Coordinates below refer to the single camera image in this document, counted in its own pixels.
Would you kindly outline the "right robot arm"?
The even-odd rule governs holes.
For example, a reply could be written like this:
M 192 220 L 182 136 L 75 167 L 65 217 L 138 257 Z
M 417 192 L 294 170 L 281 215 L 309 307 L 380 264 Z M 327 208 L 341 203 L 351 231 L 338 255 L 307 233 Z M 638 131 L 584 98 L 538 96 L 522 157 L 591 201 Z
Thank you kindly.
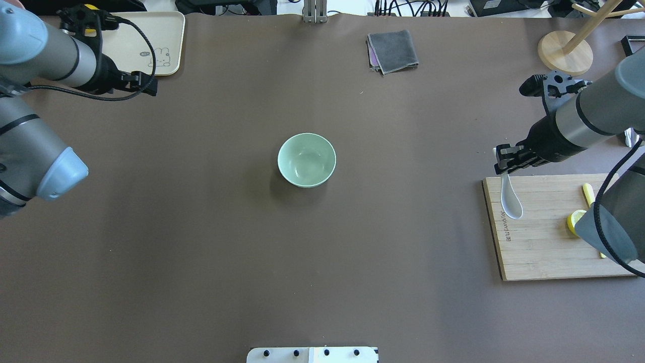
M 639 137 L 608 167 L 576 233 L 628 274 L 643 278 L 643 49 L 594 81 L 561 71 L 529 76 L 519 87 L 540 97 L 545 115 L 516 144 L 495 147 L 497 175 L 560 163 L 604 145 L 627 130 Z

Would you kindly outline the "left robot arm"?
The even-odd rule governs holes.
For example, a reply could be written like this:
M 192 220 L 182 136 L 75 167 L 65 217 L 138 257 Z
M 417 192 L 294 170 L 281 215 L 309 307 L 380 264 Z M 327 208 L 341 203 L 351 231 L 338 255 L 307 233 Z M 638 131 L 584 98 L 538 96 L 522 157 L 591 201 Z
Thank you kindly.
M 1 205 L 2 218 L 32 199 L 53 201 L 89 174 L 83 160 L 44 120 L 35 91 L 118 102 L 157 94 L 156 69 L 126 72 L 103 51 L 103 34 L 130 19 L 80 4 L 57 12 L 54 27 L 36 14 L 2 2 Z

